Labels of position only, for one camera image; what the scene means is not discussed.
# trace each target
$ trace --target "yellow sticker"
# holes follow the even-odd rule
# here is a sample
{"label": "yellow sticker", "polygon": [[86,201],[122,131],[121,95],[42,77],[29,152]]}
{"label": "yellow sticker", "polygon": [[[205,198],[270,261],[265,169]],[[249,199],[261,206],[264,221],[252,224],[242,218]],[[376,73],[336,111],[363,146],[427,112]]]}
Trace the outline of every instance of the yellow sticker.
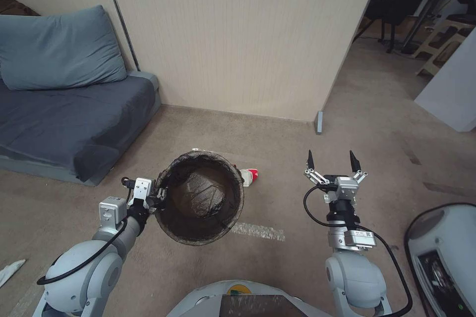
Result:
{"label": "yellow sticker", "polygon": [[229,288],[227,295],[238,295],[242,293],[250,294],[251,291],[245,285],[233,285],[232,287]]}

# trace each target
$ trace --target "black trash bag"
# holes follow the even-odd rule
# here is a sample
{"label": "black trash bag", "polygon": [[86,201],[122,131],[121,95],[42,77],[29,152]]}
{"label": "black trash bag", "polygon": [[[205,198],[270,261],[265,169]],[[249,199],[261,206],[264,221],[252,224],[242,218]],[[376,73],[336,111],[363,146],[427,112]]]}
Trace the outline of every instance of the black trash bag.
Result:
{"label": "black trash bag", "polygon": [[187,245],[220,239],[234,226],[244,203],[240,172],[222,156],[191,151],[175,159],[156,181],[167,187],[167,207],[157,210],[160,227]]}

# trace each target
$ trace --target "crumpled paper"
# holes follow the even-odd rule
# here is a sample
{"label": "crumpled paper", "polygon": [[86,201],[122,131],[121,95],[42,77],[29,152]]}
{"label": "crumpled paper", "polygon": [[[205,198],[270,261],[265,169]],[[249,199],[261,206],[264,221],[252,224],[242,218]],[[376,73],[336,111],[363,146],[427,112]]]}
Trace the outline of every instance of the crumpled paper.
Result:
{"label": "crumpled paper", "polygon": [[0,271],[0,287],[2,287],[8,281],[8,279],[10,279],[13,274],[22,267],[25,261],[25,259],[18,260],[13,264],[5,266],[3,270]]}

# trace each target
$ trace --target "brown pillow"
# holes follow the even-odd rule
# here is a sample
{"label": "brown pillow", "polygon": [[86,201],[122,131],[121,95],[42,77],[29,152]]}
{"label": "brown pillow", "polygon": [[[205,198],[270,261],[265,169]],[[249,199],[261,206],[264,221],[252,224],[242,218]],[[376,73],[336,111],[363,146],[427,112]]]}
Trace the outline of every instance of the brown pillow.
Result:
{"label": "brown pillow", "polygon": [[40,16],[17,0],[0,0],[0,15]]}

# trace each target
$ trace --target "beige carpet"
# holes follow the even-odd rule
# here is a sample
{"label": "beige carpet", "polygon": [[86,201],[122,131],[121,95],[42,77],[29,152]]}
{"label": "beige carpet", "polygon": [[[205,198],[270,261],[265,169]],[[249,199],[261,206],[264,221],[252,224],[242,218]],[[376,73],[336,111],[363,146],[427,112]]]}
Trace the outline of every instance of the beige carpet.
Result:
{"label": "beige carpet", "polygon": [[[0,267],[28,259],[0,289],[0,316],[32,314],[42,293],[36,279],[60,253],[91,238],[98,203],[126,196],[122,176],[156,177],[192,148],[259,169],[258,180],[245,188],[239,221],[281,229],[285,242],[229,233],[189,247],[171,240],[152,218],[127,258],[105,316],[164,316],[192,289],[235,278],[279,287],[333,314],[324,269],[332,253],[327,231],[302,208],[311,187],[302,174],[308,149],[319,172],[329,174],[350,173],[349,149],[355,152],[369,172],[357,213],[394,246],[415,292],[402,243],[411,219],[441,203],[476,201],[445,193],[476,188],[476,136],[453,131],[413,102],[425,85],[414,76],[420,65],[386,54],[374,40],[357,41],[332,90],[320,136],[312,123],[163,106],[98,187],[0,171]],[[310,198],[310,208],[325,218],[321,194]],[[390,258],[381,245],[368,256],[381,267],[396,311],[405,295]],[[409,316],[421,316],[414,296]]]}

